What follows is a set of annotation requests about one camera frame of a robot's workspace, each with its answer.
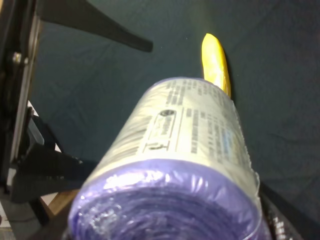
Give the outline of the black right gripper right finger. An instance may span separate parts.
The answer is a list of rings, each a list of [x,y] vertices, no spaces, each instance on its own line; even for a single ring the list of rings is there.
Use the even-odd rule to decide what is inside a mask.
[[[131,32],[86,0],[38,0],[40,19],[91,33],[150,53],[153,42]]]

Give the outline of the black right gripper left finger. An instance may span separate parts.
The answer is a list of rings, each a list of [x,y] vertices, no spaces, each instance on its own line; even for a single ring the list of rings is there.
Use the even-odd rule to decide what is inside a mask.
[[[50,217],[42,197],[78,190],[97,162],[56,151],[40,143],[22,143],[11,165],[16,173],[10,185],[10,225],[38,221],[46,225]]]

